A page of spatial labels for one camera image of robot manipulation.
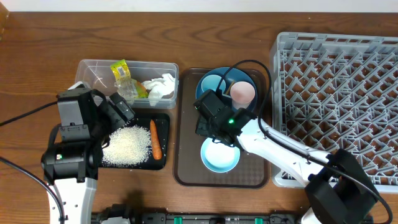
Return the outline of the light blue rice bowl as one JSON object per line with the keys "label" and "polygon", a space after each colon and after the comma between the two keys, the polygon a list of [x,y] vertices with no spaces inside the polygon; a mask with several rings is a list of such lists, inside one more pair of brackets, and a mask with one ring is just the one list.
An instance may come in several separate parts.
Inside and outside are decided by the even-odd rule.
{"label": "light blue rice bowl", "polygon": [[212,172],[226,173],[236,167],[240,159],[240,150],[207,138],[201,145],[202,163]]}

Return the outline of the yellow green snack wrapper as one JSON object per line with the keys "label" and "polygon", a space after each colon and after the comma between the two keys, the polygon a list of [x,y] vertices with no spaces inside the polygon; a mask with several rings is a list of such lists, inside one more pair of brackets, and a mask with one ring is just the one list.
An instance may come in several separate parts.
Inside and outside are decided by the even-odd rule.
{"label": "yellow green snack wrapper", "polygon": [[149,96],[146,88],[139,81],[131,78],[129,67],[125,60],[119,60],[110,66],[116,83],[118,93],[126,100],[136,98],[147,98]]}

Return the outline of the wooden chopstick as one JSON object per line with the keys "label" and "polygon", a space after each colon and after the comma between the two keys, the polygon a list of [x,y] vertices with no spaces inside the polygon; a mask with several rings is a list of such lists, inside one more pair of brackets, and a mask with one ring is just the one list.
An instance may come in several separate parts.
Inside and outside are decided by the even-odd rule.
{"label": "wooden chopstick", "polygon": [[230,84],[230,86],[228,87],[228,89],[225,91],[224,95],[229,95],[229,94],[230,94],[231,88],[232,88],[232,86],[233,86],[234,84],[235,84],[235,81],[232,81],[231,84]]}

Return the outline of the orange carrot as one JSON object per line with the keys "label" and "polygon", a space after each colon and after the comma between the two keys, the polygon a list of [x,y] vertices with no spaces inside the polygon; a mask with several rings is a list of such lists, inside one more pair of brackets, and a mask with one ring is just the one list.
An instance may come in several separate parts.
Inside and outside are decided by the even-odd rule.
{"label": "orange carrot", "polygon": [[162,148],[160,146],[159,137],[157,134],[157,128],[154,120],[150,121],[150,137],[152,146],[152,155],[155,160],[161,160],[162,158]]}

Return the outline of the white napkin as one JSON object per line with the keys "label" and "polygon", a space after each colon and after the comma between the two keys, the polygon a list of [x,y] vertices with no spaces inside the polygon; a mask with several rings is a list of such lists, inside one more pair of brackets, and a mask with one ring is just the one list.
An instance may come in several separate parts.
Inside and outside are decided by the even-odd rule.
{"label": "white napkin", "polygon": [[163,96],[169,95],[174,91],[175,78],[170,73],[162,74],[161,78],[144,81],[142,83],[146,90],[149,90],[149,103],[155,106]]}

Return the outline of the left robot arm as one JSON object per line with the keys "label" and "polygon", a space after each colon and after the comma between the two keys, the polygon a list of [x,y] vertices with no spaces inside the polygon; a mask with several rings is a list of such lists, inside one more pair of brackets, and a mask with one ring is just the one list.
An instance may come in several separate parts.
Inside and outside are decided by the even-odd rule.
{"label": "left robot arm", "polygon": [[103,149],[135,113],[118,93],[106,97],[83,81],[59,94],[56,104],[61,122],[41,158],[50,222],[90,223]]}

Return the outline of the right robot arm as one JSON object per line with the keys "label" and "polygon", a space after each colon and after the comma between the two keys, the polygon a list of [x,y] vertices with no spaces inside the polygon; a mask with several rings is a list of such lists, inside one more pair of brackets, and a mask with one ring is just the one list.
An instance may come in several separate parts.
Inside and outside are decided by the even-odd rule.
{"label": "right robot arm", "polygon": [[362,223],[380,195],[355,157],[297,142],[268,126],[251,111],[233,111],[213,90],[194,102],[196,133],[217,145],[238,147],[289,173],[305,188],[310,208],[301,223]]}

